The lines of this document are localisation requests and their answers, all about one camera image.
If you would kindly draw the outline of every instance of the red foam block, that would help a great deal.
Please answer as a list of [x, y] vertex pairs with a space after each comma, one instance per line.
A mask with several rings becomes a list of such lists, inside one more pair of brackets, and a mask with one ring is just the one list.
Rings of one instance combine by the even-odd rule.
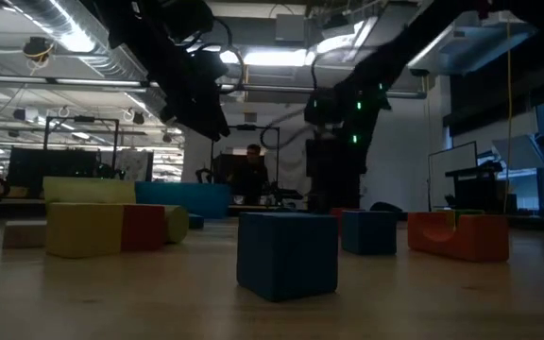
[[457, 229], [445, 212], [408, 214], [408, 247], [473, 262], [509, 259], [507, 218], [498, 215], [461, 215]]
[[121, 251], [159, 250], [165, 244], [165, 231], [163, 206], [126, 205]]

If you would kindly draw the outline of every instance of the person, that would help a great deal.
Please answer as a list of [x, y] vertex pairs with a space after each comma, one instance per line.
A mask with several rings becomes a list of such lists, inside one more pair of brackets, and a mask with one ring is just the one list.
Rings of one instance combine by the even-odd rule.
[[236, 165], [229, 177], [233, 193], [244, 196], [245, 205], [259, 205], [264, 185], [268, 182], [268, 170], [260, 161], [261, 153], [259, 145], [249, 145], [246, 161]]

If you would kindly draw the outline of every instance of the foam block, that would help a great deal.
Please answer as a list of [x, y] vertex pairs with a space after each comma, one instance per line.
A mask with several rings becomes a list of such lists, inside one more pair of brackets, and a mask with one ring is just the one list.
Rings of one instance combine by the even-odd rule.
[[3, 248], [44, 247], [46, 225], [46, 221], [8, 221]]
[[333, 208], [331, 209], [331, 216], [337, 219], [337, 229], [339, 230], [339, 236], [341, 237], [341, 215], [343, 212], [358, 212], [360, 209], [348, 209], [348, 208]]
[[46, 252], [71, 259], [118, 254], [123, 212], [124, 207], [120, 204], [50, 204]]
[[122, 251], [161, 249], [166, 240], [165, 207], [125, 205], [123, 207]]
[[190, 218], [183, 207], [165, 206], [166, 242], [181, 243], [188, 234]]
[[343, 212], [341, 247], [359, 255], [396, 254], [396, 225], [392, 212]]
[[509, 259], [507, 218], [498, 215], [461, 215], [459, 227], [447, 223], [444, 212], [408, 215], [408, 246], [412, 250], [473, 262]]
[[332, 293], [337, 288], [337, 222], [297, 212], [242, 213], [238, 283], [270, 301]]
[[136, 182], [139, 204], [182, 206], [204, 218], [225, 218], [230, 205], [230, 187], [222, 184]]
[[43, 178], [45, 203], [135, 204], [134, 183], [119, 179]]
[[203, 218], [203, 216], [199, 216], [197, 214], [194, 214], [194, 213], [190, 213], [188, 215], [188, 219], [189, 219], [189, 228], [192, 229], [192, 230], [201, 230], [205, 227], [205, 219]]

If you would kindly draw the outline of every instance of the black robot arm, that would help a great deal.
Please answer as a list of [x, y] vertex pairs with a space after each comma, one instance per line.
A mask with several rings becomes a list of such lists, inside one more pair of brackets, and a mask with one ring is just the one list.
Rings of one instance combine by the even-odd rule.
[[393, 41], [363, 59], [351, 74], [331, 89], [316, 89], [304, 119], [323, 133], [308, 141], [308, 176], [312, 178], [313, 210], [358, 208], [360, 175], [380, 110], [389, 109], [385, 92], [407, 63], [431, 43], [461, 13], [511, 10], [521, 20], [544, 31], [544, 3], [532, 0], [434, 0]]

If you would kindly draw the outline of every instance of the blue foam cube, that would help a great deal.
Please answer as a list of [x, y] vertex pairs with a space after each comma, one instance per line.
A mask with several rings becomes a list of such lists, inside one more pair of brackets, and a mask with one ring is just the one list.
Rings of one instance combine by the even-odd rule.
[[396, 254], [396, 225], [392, 212], [343, 212], [341, 248], [359, 255]]
[[205, 218], [203, 216], [189, 213], [188, 214], [188, 228], [189, 229], [203, 229], [205, 227]]
[[242, 213], [238, 283], [269, 301], [337, 289], [337, 220], [297, 212]]

